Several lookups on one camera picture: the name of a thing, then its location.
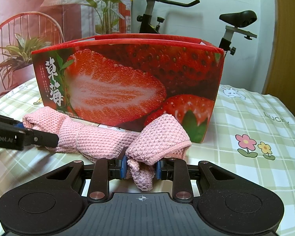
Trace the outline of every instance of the blue gripper pad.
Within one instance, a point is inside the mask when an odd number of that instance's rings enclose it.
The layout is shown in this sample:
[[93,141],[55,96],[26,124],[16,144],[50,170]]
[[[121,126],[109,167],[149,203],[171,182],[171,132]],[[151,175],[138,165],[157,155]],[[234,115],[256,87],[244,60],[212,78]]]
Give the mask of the blue gripper pad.
[[21,128],[21,129],[24,129],[25,128],[22,122],[18,123],[15,126],[18,127],[18,128]]
[[127,175],[127,156],[124,155],[124,157],[121,160],[120,177],[125,179],[126,175]]
[[155,174],[156,174],[156,179],[161,179],[161,161],[158,161],[156,163],[156,168],[155,168]]

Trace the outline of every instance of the adjustment knob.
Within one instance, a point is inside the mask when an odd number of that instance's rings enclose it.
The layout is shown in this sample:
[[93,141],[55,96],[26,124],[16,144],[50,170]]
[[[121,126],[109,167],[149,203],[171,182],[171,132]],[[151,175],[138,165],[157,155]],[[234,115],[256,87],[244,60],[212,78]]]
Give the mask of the adjustment knob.
[[142,22],[142,20],[143,20],[143,16],[141,16],[141,15],[137,16],[136,20],[137,20],[138,22]]
[[233,47],[233,48],[230,49],[230,54],[231,54],[231,55],[234,55],[235,52],[236,52],[236,48],[235,48],[235,47]]
[[160,23],[163,23],[164,22],[164,18],[162,18],[162,17],[157,17],[157,22],[160,22]]

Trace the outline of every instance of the sliced strawberry image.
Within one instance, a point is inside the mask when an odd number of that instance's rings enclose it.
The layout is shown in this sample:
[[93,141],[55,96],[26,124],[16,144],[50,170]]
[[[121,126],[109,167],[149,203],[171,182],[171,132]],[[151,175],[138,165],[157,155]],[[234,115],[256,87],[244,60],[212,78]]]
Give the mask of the sliced strawberry image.
[[144,125],[164,113],[173,115],[188,133],[192,142],[200,143],[204,137],[214,101],[195,95],[183,94],[170,97],[161,107],[150,114]]
[[83,49],[65,69],[70,102],[78,116],[110,126],[140,118],[166,98],[162,83],[149,73],[125,67]]

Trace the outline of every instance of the flower print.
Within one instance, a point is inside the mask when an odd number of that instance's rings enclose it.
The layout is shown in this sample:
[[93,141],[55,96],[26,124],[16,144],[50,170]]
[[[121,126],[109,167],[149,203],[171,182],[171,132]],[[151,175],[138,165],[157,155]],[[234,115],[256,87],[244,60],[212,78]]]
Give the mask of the flower print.
[[261,149],[261,151],[264,153],[264,154],[272,154],[272,151],[271,151],[271,146],[265,144],[264,142],[261,142],[258,147]]
[[265,157],[268,160],[275,160],[275,156],[270,155],[272,154],[271,146],[269,146],[268,144],[265,144],[264,142],[260,142],[260,144],[258,145],[258,148],[260,148],[261,151],[264,153],[263,157]]
[[236,135],[235,136],[236,139],[238,140],[238,145],[243,148],[243,149],[249,149],[251,151],[254,151],[255,145],[257,144],[257,142],[254,139],[251,139],[248,135],[243,134],[241,135]]
[[33,103],[33,105],[40,105],[43,103],[42,98],[39,98],[39,100],[37,100],[36,102]]

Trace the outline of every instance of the yellow flower print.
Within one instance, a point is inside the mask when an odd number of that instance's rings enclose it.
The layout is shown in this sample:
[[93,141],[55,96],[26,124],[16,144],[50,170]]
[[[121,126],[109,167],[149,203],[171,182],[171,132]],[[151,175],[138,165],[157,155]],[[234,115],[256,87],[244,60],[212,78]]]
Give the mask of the yellow flower print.
[[261,142],[258,147],[261,149],[261,151],[264,153],[264,154],[272,154],[272,151],[271,151],[271,146],[265,144],[264,142]]
[[260,142],[260,144],[258,145],[258,148],[260,148],[261,151],[264,153],[263,155],[264,158],[268,160],[275,160],[275,156],[270,155],[272,154],[271,146],[269,146],[268,144],[265,144],[264,142]]
[[36,102],[33,103],[33,105],[40,105],[43,103],[43,100],[41,98],[39,98],[39,100],[37,100]]

